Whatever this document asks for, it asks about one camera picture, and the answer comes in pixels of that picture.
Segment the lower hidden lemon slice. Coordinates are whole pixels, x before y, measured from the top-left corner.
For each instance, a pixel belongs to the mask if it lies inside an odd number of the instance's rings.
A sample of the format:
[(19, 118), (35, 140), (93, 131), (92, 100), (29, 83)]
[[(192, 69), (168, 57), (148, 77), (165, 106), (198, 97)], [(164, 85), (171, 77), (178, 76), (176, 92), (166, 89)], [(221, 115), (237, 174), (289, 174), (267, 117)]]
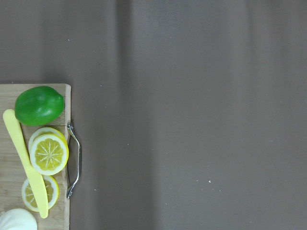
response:
[(55, 128), (52, 128), (52, 127), (42, 127), (38, 130), (36, 130), (31, 136), (30, 136), (30, 139), (29, 139), (29, 143), (28, 143), (28, 150), (31, 149), (31, 146), (34, 142), (34, 140), (43, 135), (43, 134), (54, 134), (56, 136), (58, 136), (60, 139), (66, 141), (65, 139), (65, 136), (60, 132), (58, 131), (57, 129)]

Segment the upper lemon slice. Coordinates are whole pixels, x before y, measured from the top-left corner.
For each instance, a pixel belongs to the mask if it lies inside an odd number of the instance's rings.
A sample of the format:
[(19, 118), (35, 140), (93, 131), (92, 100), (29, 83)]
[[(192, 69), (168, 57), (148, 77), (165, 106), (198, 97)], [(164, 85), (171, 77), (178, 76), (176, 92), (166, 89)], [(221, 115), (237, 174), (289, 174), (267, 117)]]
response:
[(55, 134), (38, 136), (29, 150), (30, 162), (42, 175), (55, 175), (62, 171), (69, 158), (65, 140)]

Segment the green toy lime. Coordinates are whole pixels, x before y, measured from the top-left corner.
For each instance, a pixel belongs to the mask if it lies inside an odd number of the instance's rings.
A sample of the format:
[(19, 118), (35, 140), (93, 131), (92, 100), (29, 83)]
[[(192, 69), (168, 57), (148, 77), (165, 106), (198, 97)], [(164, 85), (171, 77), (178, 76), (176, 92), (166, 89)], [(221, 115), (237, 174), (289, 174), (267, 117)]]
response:
[(64, 97), (49, 86), (21, 93), (15, 101), (15, 116), (27, 126), (40, 126), (57, 119), (64, 109)]

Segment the lemon slice under knife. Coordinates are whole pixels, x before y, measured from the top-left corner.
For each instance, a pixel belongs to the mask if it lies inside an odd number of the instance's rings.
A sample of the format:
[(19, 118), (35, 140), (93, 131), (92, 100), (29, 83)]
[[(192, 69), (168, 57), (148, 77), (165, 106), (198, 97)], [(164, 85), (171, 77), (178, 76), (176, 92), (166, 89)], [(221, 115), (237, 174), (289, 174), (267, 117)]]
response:
[[(52, 176), (43, 175), (43, 180), (47, 192), (48, 209), (51, 209), (58, 200), (59, 186)], [(39, 209), (28, 179), (24, 181), (21, 192), (25, 206), (31, 211), (38, 212)]]

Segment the yellow plastic knife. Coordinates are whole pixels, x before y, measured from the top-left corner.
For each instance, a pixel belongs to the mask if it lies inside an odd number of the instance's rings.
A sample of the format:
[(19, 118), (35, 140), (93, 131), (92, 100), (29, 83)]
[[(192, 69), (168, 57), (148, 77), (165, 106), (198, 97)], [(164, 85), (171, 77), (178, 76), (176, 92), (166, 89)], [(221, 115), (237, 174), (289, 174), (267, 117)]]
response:
[(3, 121), (21, 160), (34, 194), (40, 217), (45, 219), (48, 217), (48, 199), (45, 183), (42, 175), (30, 163), (21, 125), (15, 117), (15, 111), (12, 109), (5, 110)]

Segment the white toy bun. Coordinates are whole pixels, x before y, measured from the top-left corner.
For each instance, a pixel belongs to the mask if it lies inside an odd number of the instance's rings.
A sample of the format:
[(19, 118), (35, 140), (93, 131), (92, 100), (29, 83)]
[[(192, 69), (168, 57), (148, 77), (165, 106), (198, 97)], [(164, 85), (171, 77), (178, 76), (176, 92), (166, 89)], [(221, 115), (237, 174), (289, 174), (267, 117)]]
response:
[(35, 217), (27, 210), (15, 208), (0, 214), (1, 230), (36, 230)]

